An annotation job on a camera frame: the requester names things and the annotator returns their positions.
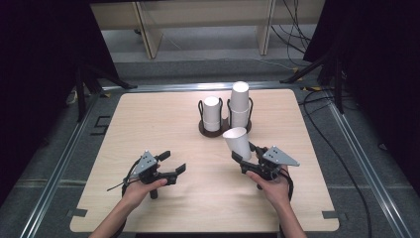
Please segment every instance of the gray floor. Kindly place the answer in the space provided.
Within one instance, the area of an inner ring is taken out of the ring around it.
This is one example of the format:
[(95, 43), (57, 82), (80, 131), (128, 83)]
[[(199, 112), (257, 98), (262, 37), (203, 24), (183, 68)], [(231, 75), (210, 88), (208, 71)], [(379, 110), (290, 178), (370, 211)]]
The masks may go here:
[[(311, 37), (315, 26), (302, 26), (307, 37)], [(293, 68), (302, 66), (294, 62), (303, 62), (303, 54), (288, 50), (286, 45), (271, 33), (267, 56), (260, 56), (254, 28), (191, 28), (164, 30), (157, 58), (150, 60), (146, 56), (141, 37), (133, 31), (104, 32), (109, 51), (121, 78), (139, 86), (139, 91), (156, 90), (190, 90), (199, 88), (229, 87), (230, 83), (244, 80), (253, 88), (290, 88), (295, 92), (298, 102), (302, 102), (310, 92), (303, 87), (316, 86), (319, 70), (303, 77), (294, 84), (280, 84), (278, 81), (293, 75)], [(300, 41), (293, 44), (301, 47)], [(87, 97), (92, 106), (89, 118), (83, 127), (74, 152), (60, 178), (60, 183), (53, 194), (51, 203), (43, 217), (36, 237), (86, 237), (86, 233), (73, 233), (69, 229), (71, 216), (77, 206), (85, 182), (89, 177), (97, 152), (104, 136), (94, 136), (101, 132), (95, 128), (100, 116), (110, 116), (117, 106), (122, 90), (113, 89), (114, 85), (102, 81), (110, 89), (110, 95), (96, 99)], [(412, 237), (420, 236), (420, 199), (414, 192), (404, 174), (398, 168), (392, 156), (377, 145), (380, 138), (372, 129), (364, 112), (358, 107), (348, 92), (344, 93), (345, 117), (357, 136), (369, 162), (380, 178), (386, 191), (390, 194), (396, 208), (400, 211), (401, 220), (407, 226)], [(324, 97), (323, 92), (314, 93), (310, 99)], [(368, 237), (367, 212), (360, 195), (357, 193), (344, 165), (349, 169), (366, 200), (371, 218), (372, 237), (400, 237), (394, 232), (392, 218), (386, 216), (383, 204), (375, 196), (367, 177), (355, 159), (352, 148), (343, 136), (329, 100), (308, 103), (304, 117), (315, 153), (327, 183), (335, 209), (340, 217), (340, 228), (335, 232), (308, 232), (309, 237)], [(316, 131), (310, 118), (320, 129), (341, 156), (338, 159), (320, 134)], [(62, 111), (60, 119), (48, 136), (49, 143), (39, 148), (28, 165), (21, 179), (9, 194), (0, 209), (0, 237), (19, 237), (36, 206), (46, 183), (51, 179), (56, 165), (62, 158), (73, 129), (78, 125), (76, 103), (69, 104)], [(102, 119), (101, 124), (110, 119)], [(123, 234), (121, 237), (134, 237), (134, 234)], [(148, 237), (163, 237), (148, 234)]]

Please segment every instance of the human hand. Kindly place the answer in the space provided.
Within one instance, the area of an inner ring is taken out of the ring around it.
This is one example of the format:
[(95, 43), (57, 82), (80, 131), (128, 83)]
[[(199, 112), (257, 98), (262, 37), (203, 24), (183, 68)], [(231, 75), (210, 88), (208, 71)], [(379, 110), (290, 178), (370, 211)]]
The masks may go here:
[(122, 200), (134, 209), (142, 203), (143, 199), (145, 199), (150, 191), (158, 189), (166, 183), (166, 178), (156, 180), (149, 184), (144, 184), (140, 180), (131, 179)]
[[(282, 169), (288, 172), (287, 166), (281, 166)], [(288, 191), (289, 184), (287, 179), (279, 176), (274, 180), (265, 180), (254, 172), (247, 171), (247, 176), (254, 182), (260, 185), (266, 199), (271, 203), (275, 210), (279, 209), (282, 204), (289, 204)]]

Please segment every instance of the floor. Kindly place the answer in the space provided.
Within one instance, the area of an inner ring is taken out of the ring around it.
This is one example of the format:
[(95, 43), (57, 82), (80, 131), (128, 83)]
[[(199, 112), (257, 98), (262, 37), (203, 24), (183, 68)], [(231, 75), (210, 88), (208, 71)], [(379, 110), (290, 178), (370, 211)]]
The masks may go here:
[[(290, 26), (283, 28), (290, 31)], [(308, 38), (315, 28), (301, 26)], [(275, 29), (287, 39), (288, 35), (279, 27)], [(148, 59), (142, 38), (134, 31), (107, 31), (103, 36), (121, 78), (138, 85), (137, 92), (228, 88), (234, 81), (245, 80), (253, 88), (290, 88), (296, 99), (303, 102), (312, 87), (318, 86), (319, 69), (296, 83), (279, 83), (308, 62), (302, 60), (302, 53), (288, 48), (273, 30), (266, 56), (259, 54), (253, 27), (166, 29), (155, 59)], [(305, 50), (300, 40), (291, 42)], [(76, 99), (69, 95), (68, 108), (63, 110), (45, 146), (39, 148), (0, 209), (0, 237), (27, 237), (29, 233), (33, 237), (87, 236), (71, 232), (69, 222), (76, 215), (78, 199), (104, 137), (97, 135), (103, 131), (97, 122), (100, 118), (100, 124), (109, 123), (118, 98), (125, 92), (106, 80), (102, 83), (106, 94), (86, 94), (91, 106), (84, 124), (76, 122)], [(328, 97), (329, 92), (310, 96)], [(328, 99), (301, 106), (341, 224), (335, 232), (308, 232), (308, 236), (369, 237), (371, 230), (371, 237), (419, 237), (418, 195), (392, 156), (379, 146), (380, 138), (351, 93), (345, 91), (343, 100), (344, 115), (337, 113)], [(350, 146), (354, 138), (344, 135), (346, 129), (349, 131), (347, 127), (355, 134), (359, 146)], [(77, 129), (80, 135), (74, 135)], [(69, 148), (69, 141), (74, 142), (73, 148)], [(48, 187), (50, 200), (41, 201)], [(33, 213), (42, 202), (45, 207), (41, 212)], [(25, 227), (32, 216), (38, 216), (40, 222), (35, 223), (31, 233)]]

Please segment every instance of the wire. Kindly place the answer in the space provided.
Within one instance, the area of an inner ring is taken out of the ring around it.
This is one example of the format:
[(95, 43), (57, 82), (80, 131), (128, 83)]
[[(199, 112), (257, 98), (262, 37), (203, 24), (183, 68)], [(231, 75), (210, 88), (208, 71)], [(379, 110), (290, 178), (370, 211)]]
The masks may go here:
[[(306, 101), (306, 102), (299, 102), (298, 104), (299, 104), (299, 106), (301, 106), (301, 105), (303, 105), (305, 103), (321, 101), (321, 100), (324, 100), (324, 99), (333, 99), (333, 98), (334, 98), (333, 96), (319, 97), (319, 98), (316, 98), (316, 99), (313, 99), (313, 100), (309, 100), (309, 101)], [(344, 96), (343, 95), (342, 98), (351, 98), (351, 96)]]
[(340, 154), (337, 152), (337, 150), (333, 147), (333, 145), (330, 143), (330, 141), (324, 136), (324, 134), (322, 134), (322, 132), (320, 131), (320, 129), (316, 126), (315, 122), (313, 121), (312, 117), (310, 116), (310, 113), (308, 113), (307, 108), (306, 108), (306, 104), (309, 102), (308, 98), (310, 95), (312, 95), (315, 92), (319, 92), (319, 91), (312, 91), (310, 92), (308, 95), (305, 96), (304, 100), (303, 100), (303, 109), (306, 113), (306, 115), (308, 116), (308, 119), (310, 120), (310, 122), (312, 123), (312, 125), (314, 126), (315, 130), (319, 133), (319, 135), (324, 139), (324, 141), (328, 144), (328, 146), (331, 148), (331, 150), (334, 152), (334, 154), (337, 156), (337, 158), (339, 159), (340, 163), (343, 165), (343, 168), (346, 170), (346, 173), (348, 174), (350, 180), (352, 181), (353, 185), (355, 186), (359, 196), (361, 197), (362, 203), (364, 205), (365, 208), (365, 212), (367, 214), (367, 234), (368, 237), (371, 237), (371, 222), (370, 222), (370, 212), (368, 210), (368, 204), (365, 200), (364, 195), (362, 194), (361, 189), (359, 188), (358, 184), (356, 183), (355, 179), (353, 178), (351, 172), (349, 171), (348, 167), (346, 166), (346, 163), (344, 162), (343, 158), (340, 156)]
[(289, 49), (290, 49), (290, 46), (291, 46), (291, 43), (290, 43), (290, 35), (289, 35), (289, 37), (288, 37), (288, 39), (287, 39), (287, 43), (286, 43), (286, 45), (287, 45), (287, 57), (288, 57), (288, 59), (293, 63), (293, 64), (296, 64), (296, 65), (298, 65), (298, 66), (303, 66), (303, 67), (305, 67), (305, 66), (308, 66), (308, 65), (303, 65), (303, 64), (300, 64), (300, 63), (297, 63), (297, 62), (295, 62), (295, 61), (293, 61), (293, 59), (291, 59), (291, 57), (290, 57), (290, 52), (289, 52)]
[(309, 43), (308, 43), (308, 41), (305, 39), (305, 37), (304, 37), (304, 35), (303, 35), (302, 31), (300, 30), (300, 27), (299, 27), (299, 22), (298, 22), (298, 17), (297, 17), (297, 8), (298, 8), (298, 6), (299, 6), (299, 1), (298, 1), (298, 0), (296, 0), (296, 1), (295, 1), (295, 5), (294, 5), (294, 17), (295, 17), (295, 19), (296, 19), (296, 28), (297, 28), (297, 30), (299, 31), (300, 36), (303, 36), (302, 38), (300, 38), (300, 42), (302, 43), (302, 46), (303, 46), (303, 48), (304, 48), (304, 49), (305, 49), (305, 51), (306, 51), (306, 47), (305, 47), (305, 44), (303, 44), (303, 40), (305, 40), (306, 45), (309, 45)]
[(285, 0), (283, 0), (283, 3), (284, 3), (284, 6), (286, 7), (286, 9), (287, 9), (287, 11), (290, 15), (291, 20), (293, 21), (293, 25), (292, 25), (292, 29), (291, 29), (291, 32), (289, 34), (289, 37), (292, 35), (293, 28), (296, 28), (297, 32), (299, 33), (299, 36), (301, 37), (301, 40), (302, 40), (302, 38), (306, 39), (305, 35), (302, 33), (302, 31), (299, 28), (299, 23), (298, 23), (298, 18), (297, 18), (297, 9), (298, 9), (298, 6), (299, 6), (299, 1), (298, 0), (293, 1), (293, 3), (294, 3), (294, 15), (291, 13), (290, 8), (288, 7)]
[(319, 110), (321, 110), (321, 109), (323, 109), (323, 108), (326, 108), (327, 106), (329, 106), (329, 105), (331, 105), (331, 102), (329, 102), (328, 104), (325, 104), (325, 105), (323, 105), (323, 106), (321, 106), (321, 107), (318, 107), (317, 109), (315, 109), (315, 110), (313, 110), (313, 111), (311, 111), (309, 114), (305, 114), (305, 115), (303, 115), (303, 117), (309, 117), (310, 115), (312, 115), (312, 114), (314, 114), (315, 112), (317, 112), (317, 111), (319, 111)]
[(287, 34), (287, 36), (294, 37), (294, 38), (303, 38), (303, 39), (306, 39), (308, 41), (312, 41), (310, 38), (308, 38), (306, 36), (296, 36), (296, 35), (293, 35), (293, 34), (290, 34), (290, 33), (286, 32), (286, 30), (284, 30), (283, 27), (281, 27), (281, 25), (278, 25), (278, 27), (280, 28), (280, 30), (283, 33)]
[(295, 50), (297, 50), (297, 51), (299, 51), (299, 52), (301, 52), (301, 53), (303, 53), (303, 54), (305, 54), (305, 52), (304, 51), (302, 51), (302, 50), (300, 50), (298, 47), (296, 47), (296, 46), (294, 46), (294, 45), (292, 45), (290, 42), (288, 42), (287, 40), (285, 40), (276, 30), (275, 30), (275, 28), (274, 28), (274, 26), (271, 26), (271, 29), (275, 32), (275, 34), (285, 43), (285, 44), (287, 44), (288, 46), (291, 46), (291, 47), (293, 47)]

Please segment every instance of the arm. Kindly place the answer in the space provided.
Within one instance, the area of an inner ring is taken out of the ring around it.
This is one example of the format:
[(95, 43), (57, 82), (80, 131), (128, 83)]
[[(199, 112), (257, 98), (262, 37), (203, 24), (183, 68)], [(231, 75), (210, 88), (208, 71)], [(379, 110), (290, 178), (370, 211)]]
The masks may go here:
[(266, 199), (274, 207), (281, 229), (286, 237), (306, 237), (288, 199), (288, 183), (284, 177), (265, 180), (259, 175), (247, 171), (247, 176), (262, 187)]
[(156, 180), (150, 184), (143, 184), (140, 181), (130, 183), (123, 198), (121, 198), (108, 216), (101, 222), (101, 224), (99, 224), (89, 237), (110, 237), (115, 234), (130, 213), (138, 207), (140, 203), (142, 203), (146, 195), (151, 190), (157, 189), (166, 183), (166, 179)]

